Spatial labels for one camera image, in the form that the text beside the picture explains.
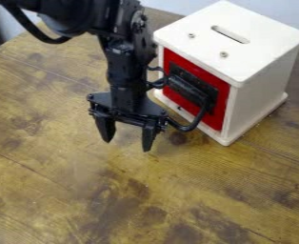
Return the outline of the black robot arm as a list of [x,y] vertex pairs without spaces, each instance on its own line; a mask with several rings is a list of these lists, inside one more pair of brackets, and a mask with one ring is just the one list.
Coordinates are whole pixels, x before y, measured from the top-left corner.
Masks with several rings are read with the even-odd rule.
[[0,0],[0,6],[44,43],[64,44],[84,33],[97,37],[111,91],[88,95],[89,115],[104,141],[113,139],[119,122],[140,127],[143,150],[149,151],[165,130],[167,115],[148,98],[148,91],[161,82],[148,81],[156,44],[140,1]]

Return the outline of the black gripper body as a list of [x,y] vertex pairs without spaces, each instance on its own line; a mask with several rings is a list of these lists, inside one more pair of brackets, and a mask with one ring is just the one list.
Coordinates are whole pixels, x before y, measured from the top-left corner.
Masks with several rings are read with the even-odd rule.
[[161,132],[167,125],[163,108],[148,97],[148,67],[156,57],[156,46],[140,48],[115,46],[103,49],[108,61],[107,80],[109,91],[88,95],[89,114],[112,116],[117,122],[144,128],[156,126]]

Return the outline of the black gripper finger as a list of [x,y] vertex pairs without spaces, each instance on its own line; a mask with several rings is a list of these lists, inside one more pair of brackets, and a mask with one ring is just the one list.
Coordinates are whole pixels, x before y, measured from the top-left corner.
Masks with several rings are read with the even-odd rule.
[[148,152],[152,147],[152,143],[156,137],[156,126],[153,124],[147,124],[143,128],[143,150]]
[[101,135],[101,139],[109,143],[116,134],[116,120],[112,116],[99,113],[95,116],[96,126]]

